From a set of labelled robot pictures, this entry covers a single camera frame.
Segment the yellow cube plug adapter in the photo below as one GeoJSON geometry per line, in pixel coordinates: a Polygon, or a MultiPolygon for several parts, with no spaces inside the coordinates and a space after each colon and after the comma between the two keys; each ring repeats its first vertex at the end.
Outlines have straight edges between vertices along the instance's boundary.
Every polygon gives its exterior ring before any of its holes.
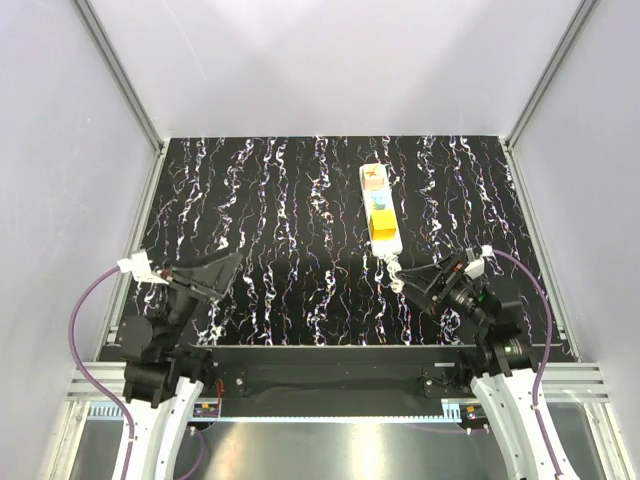
{"type": "Polygon", "coordinates": [[[369,217],[369,228],[373,241],[388,241],[395,237],[397,219],[393,210],[372,211],[369,217]]]}

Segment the teal round plug adapter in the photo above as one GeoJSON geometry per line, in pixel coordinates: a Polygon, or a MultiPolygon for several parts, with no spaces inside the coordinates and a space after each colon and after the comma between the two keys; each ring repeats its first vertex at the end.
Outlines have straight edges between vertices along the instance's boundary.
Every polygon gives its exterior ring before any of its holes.
{"type": "Polygon", "coordinates": [[[377,192],[371,194],[372,209],[374,211],[387,210],[391,202],[389,196],[385,192],[377,192]]]}

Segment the pink cube plug adapter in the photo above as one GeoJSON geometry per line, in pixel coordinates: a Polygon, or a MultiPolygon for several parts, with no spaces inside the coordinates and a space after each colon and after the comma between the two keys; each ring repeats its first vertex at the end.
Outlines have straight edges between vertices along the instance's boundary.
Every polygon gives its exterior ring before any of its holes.
{"type": "Polygon", "coordinates": [[[365,191],[381,190],[387,179],[386,167],[381,164],[367,164],[362,167],[361,180],[365,191]]]}

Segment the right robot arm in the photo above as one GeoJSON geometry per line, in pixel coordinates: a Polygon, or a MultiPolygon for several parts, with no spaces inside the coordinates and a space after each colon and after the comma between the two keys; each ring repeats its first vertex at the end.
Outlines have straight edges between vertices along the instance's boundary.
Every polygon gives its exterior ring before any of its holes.
{"type": "Polygon", "coordinates": [[[519,302],[502,302],[482,281],[484,256],[452,254],[423,267],[390,270],[396,292],[433,317],[452,311],[475,328],[473,352],[458,353],[455,388],[475,396],[511,479],[574,479],[541,383],[541,356],[520,327],[519,302]]]}

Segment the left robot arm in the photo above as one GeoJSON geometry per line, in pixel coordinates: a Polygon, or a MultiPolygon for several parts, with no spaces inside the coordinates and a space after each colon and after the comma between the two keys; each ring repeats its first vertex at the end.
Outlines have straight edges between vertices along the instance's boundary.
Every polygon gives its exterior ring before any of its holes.
{"type": "Polygon", "coordinates": [[[220,250],[158,270],[145,251],[118,261],[120,271],[137,283],[165,287],[167,299],[157,314],[130,316],[120,324],[124,426],[114,478],[172,478],[195,401],[216,382],[211,353],[191,351],[179,340],[198,306],[225,298],[242,260],[239,252],[220,250]]]}

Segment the white power strip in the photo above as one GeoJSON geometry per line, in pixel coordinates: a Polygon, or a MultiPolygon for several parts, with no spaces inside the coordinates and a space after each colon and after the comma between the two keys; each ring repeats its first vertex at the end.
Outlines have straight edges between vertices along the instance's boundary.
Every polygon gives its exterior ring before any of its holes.
{"type": "Polygon", "coordinates": [[[372,254],[378,258],[399,255],[403,246],[386,166],[360,166],[359,180],[372,254]]]}

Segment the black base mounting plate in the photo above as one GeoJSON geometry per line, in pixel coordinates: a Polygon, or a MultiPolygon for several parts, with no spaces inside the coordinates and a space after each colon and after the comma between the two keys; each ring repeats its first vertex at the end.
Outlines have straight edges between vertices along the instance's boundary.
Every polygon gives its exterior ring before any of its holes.
{"type": "Polygon", "coordinates": [[[455,346],[216,346],[226,417],[423,416],[443,399],[470,398],[450,383],[455,346]]]}

